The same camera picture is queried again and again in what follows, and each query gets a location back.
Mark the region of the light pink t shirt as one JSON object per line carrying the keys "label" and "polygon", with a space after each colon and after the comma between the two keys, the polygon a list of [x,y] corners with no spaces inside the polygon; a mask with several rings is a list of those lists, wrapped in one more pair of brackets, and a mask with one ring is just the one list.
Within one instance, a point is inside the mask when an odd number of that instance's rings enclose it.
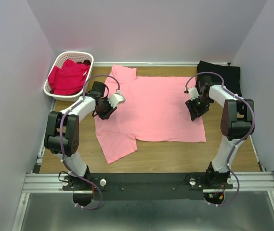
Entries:
{"label": "light pink t shirt", "polygon": [[140,141],[206,142],[202,118],[191,120],[185,105],[188,77],[140,77],[135,68],[113,65],[105,84],[125,97],[107,120],[95,117],[95,133],[107,163],[137,151]]}

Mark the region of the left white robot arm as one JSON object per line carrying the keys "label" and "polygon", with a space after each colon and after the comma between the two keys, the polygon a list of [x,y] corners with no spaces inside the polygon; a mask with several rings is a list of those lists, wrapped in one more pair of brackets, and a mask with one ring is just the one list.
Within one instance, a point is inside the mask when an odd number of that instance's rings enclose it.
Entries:
{"label": "left white robot arm", "polygon": [[80,122],[89,114],[107,120],[125,102],[125,97],[117,89],[111,96],[105,95],[109,88],[102,82],[95,81],[92,89],[83,93],[68,108],[48,115],[44,147],[57,155],[67,169],[68,176],[62,182],[65,186],[85,190],[95,188],[91,182],[88,165],[81,159],[78,148],[80,144]]}

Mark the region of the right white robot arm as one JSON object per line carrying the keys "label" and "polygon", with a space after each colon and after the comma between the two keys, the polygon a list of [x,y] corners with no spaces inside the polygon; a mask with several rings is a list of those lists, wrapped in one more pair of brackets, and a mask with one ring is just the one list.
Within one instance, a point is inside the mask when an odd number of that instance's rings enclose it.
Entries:
{"label": "right white robot arm", "polygon": [[186,106],[192,121],[209,111],[210,105],[217,102],[222,108],[220,131],[222,141],[215,158],[206,172],[191,173],[189,183],[194,190],[218,189],[220,186],[232,187],[231,165],[242,145],[255,129],[254,101],[243,99],[231,92],[225,84],[215,84],[211,72],[195,87],[185,84],[185,94],[189,95]]}

